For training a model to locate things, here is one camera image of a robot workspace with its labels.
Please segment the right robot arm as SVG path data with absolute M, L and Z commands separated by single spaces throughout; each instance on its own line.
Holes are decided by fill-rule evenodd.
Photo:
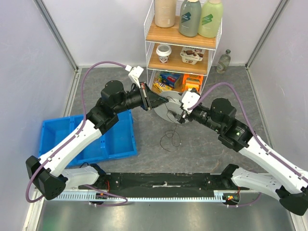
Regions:
M 235 118 L 236 108 L 225 98 L 216 98 L 210 108 L 197 101 L 196 92 L 179 93 L 181 113 L 176 119 L 195 120 L 219 134 L 221 143 L 253 160 L 270 176 L 261 176 L 236 165 L 228 165 L 220 177 L 221 186 L 245 187 L 271 196 L 288 211 L 302 216 L 308 210 L 308 173 L 269 147 L 247 124 Z

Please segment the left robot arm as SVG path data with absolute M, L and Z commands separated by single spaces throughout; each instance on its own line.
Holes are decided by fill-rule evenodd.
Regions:
M 119 121 L 119 113 L 136 107 L 149 111 L 167 102 L 167 98 L 153 92 L 144 82 L 131 91 L 125 91 L 122 82 L 109 81 L 96 105 L 71 134 L 39 158 L 31 156 L 26 160 L 29 183 L 34 184 L 47 200 L 56 198 L 65 189 L 81 185 L 101 189 L 106 178 L 104 171 L 97 165 L 91 164 L 84 169 L 65 168 L 89 144 Z

